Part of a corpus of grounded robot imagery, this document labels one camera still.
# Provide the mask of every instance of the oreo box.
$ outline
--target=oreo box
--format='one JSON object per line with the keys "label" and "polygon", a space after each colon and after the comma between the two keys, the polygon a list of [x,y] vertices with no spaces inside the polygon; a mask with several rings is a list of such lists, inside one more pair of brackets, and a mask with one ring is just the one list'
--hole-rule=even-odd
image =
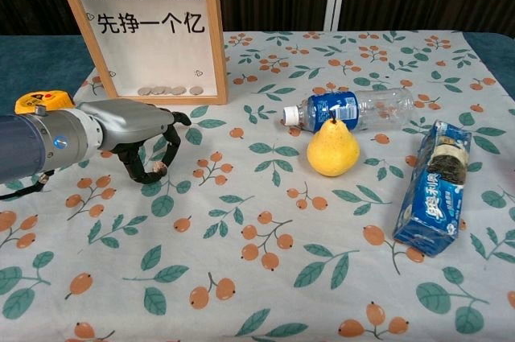
{"label": "oreo box", "polygon": [[436,121],[422,140],[393,238],[435,256],[457,237],[472,134]]}

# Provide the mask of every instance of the clear plastic bottle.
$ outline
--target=clear plastic bottle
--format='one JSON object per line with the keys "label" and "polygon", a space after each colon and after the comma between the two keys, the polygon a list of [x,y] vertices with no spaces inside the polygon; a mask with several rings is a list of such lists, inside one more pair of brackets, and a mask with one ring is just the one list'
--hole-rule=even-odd
{"label": "clear plastic bottle", "polygon": [[334,112],[349,130],[399,129],[414,118],[413,97],[403,88],[313,95],[283,110],[286,126],[318,131]]}

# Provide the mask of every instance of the coin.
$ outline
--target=coin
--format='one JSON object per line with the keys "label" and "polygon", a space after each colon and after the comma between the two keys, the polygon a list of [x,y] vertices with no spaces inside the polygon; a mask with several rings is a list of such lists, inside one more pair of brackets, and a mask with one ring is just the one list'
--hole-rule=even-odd
{"label": "coin", "polygon": [[152,89],[152,93],[154,95],[161,95],[162,93],[164,93],[164,90],[165,90],[165,88],[163,86],[155,86]]}
{"label": "coin", "polygon": [[138,95],[148,95],[148,94],[150,94],[150,91],[152,91],[152,89],[150,87],[141,87],[138,90]]}
{"label": "coin", "polygon": [[173,95],[180,95],[180,94],[184,94],[185,92],[186,92],[186,89],[183,86],[177,86],[171,90],[171,93]]}
{"label": "coin", "polygon": [[204,92],[204,89],[202,89],[200,86],[195,86],[190,89],[190,94],[193,95],[200,95]]}

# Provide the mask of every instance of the floral tablecloth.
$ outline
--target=floral tablecloth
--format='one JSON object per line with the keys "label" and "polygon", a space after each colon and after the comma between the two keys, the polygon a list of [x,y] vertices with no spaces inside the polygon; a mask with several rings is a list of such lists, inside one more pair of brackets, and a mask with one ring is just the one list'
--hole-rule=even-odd
{"label": "floral tablecloth", "polygon": [[[229,103],[191,117],[168,176],[110,153],[2,202],[0,340],[513,340],[515,104],[459,32],[226,33]],[[337,178],[282,107],[403,86],[416,120],[363,131]],[[76,102],[105,97],[95,73]],[[459,238],[435,258],[391,233],[422,136],[473,132]],[[141,150],[147,168],[162,138]],[[5,193],[27,186],[21,179]]]}

